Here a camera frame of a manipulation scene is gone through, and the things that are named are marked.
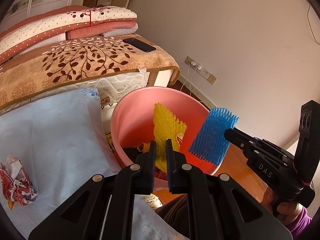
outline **person's leg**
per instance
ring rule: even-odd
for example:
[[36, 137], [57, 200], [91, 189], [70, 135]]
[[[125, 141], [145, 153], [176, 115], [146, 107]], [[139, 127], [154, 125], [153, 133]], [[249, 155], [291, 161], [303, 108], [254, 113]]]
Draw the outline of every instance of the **person's leg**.
[[181, 195], [155, 211], [169, 226], [189, 237], [188, 195]]

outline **human hand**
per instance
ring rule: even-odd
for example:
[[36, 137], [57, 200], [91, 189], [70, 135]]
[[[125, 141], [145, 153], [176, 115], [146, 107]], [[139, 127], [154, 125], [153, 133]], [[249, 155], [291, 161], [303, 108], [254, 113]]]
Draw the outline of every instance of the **human hand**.
[[[275, 193], [270, 187], [268, 187], [263, 195], [263, 200], [261, 202], [261, 205], [264, 206], [266, 210], [268, 210], [271, 214], [273, 214], [271, 203], [274, 197]], [[300, 215], [302, 211], [302, 205], [296, 201], [292, 201], [289, 203], [282, 202], [280, 205], [278, 205], [277, 211], [280, 214], [285, 215], [284, 219], [280, 220], [280, 222], [287, 226], [291, 224], [293, 221], [295, 221], [295, 219]]]

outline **white cable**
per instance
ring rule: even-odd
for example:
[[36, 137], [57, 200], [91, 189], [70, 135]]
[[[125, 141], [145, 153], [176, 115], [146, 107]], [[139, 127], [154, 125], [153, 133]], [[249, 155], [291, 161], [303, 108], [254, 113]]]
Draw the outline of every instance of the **white cable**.
[[189, 89], [190, 90], [190, 96], [191, 96], [191, 80], [192, 80], [193, 75], [196, 73], [197, 69], [198, 69], [198, 67], [196, 67], [194, 73], [192, 74], [192, 76], [190, 78], [190, 89]]
[[191, 64], [191, 63], [189, 63], [189, 65], [188, 65], [188, 75], [187, 75], [186, 81], [183, 83], [182, 87], [180, 88], [180, 92], [181, 92], [181, 90], [182, 90], [182, 88], [183, 88], [184, 84], [187, 82], [187, 79], [188, 79], [188, 77], [189, 77], [190, 64]]

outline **black phone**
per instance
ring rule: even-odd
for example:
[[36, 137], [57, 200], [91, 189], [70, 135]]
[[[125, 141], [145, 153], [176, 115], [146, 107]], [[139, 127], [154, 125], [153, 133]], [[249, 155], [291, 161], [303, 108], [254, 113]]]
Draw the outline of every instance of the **black phone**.
[[138, 49], [141, 49], [144, 52], [151, 52], [151, 51], [156, 50], [155, 47], [152, 47], [151, 45], [146, 44], [143, 41], [139, 41], [139, 40], [137, 40], [135, 38], [128, 38], [128, 39], [124, 39], [123, 41], [125, 43], [128, 43], [128, 44], [138, 48]]

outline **crumpled wrapper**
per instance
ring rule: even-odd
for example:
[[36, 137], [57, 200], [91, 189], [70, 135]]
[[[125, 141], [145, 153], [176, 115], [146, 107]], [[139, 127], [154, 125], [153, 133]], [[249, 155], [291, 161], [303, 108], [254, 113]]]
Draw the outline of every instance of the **crumpled wrapper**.
[[25, 206], [37, 199], [38, 193], [33, 189], [30, 177], [19, 158], [8, 156], [5, 165], [0, 163], [0, 178], [2, 192], [10, 209], [15, 202]]

